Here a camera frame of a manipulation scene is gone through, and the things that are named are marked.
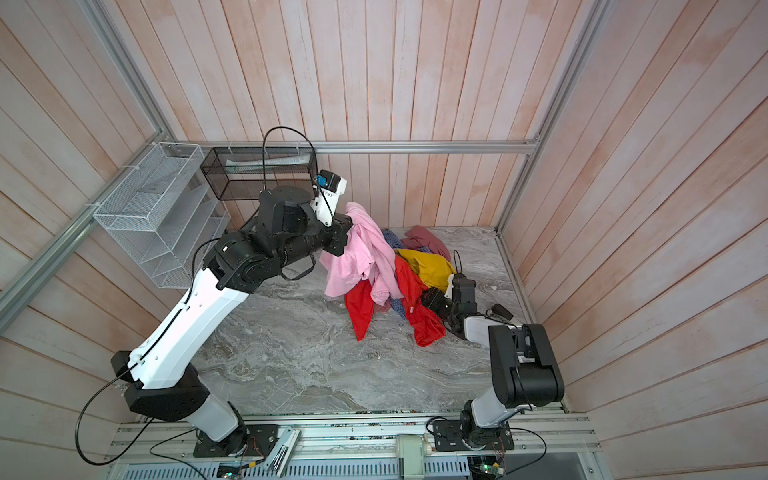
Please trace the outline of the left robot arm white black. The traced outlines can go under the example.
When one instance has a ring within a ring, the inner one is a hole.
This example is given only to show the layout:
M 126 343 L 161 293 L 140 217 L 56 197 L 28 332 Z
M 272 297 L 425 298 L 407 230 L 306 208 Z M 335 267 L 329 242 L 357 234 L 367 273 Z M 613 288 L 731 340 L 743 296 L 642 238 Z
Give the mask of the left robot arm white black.
M 191 361 L 219 324 L 260 285 L 284 268 L 323 251 L 343 254 L 352 226 L 337 212 L 346 182 L 266 189 L 259 209 L 240 229 L 208 243 L 201 269 L 159 327 L 132 351 L 112 360 L 127 384 L 129 410 L 165 422 L 185 421 L 224 456 L 242 454 L 249 432 L 230 404 L 202 382 Z

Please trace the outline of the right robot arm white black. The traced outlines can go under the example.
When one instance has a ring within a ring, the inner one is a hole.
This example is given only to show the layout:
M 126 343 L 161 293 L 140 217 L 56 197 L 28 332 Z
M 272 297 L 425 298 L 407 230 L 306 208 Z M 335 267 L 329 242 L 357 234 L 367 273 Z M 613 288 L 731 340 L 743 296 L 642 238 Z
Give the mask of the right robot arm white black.
M 436 287 L 422 295 L 420 305 L 443 321 L 446 330 L 489 350 L 492 386 L 465 403 L 460 417 L 433 417 L 427 433 L 439 452 L 514 448 L 508 421 L 526 411 L 559 402 L 563 381 L 549 337 L 539 324 L 517 323 L 500 304 L 486 313 L 477 308 L 476 282 L 453 276 L 451 296 Z

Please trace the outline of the pink cloth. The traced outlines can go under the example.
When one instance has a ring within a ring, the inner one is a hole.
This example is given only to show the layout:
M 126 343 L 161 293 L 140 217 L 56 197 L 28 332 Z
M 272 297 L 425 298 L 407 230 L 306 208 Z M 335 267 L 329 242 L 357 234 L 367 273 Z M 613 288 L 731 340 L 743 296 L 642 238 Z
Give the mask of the pink cloth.
M 348 202 L 346 214 L 353 225 L 347 233 L 344 253 L 334 256 L 323 251 L 320 255 L 320 263 L 327 270 L 325 295 L 343 296 L 360 281 L 368 280 L 375 304 L 383 306 L 389 298 L 402 299 L 394 249 L 362 205 Z

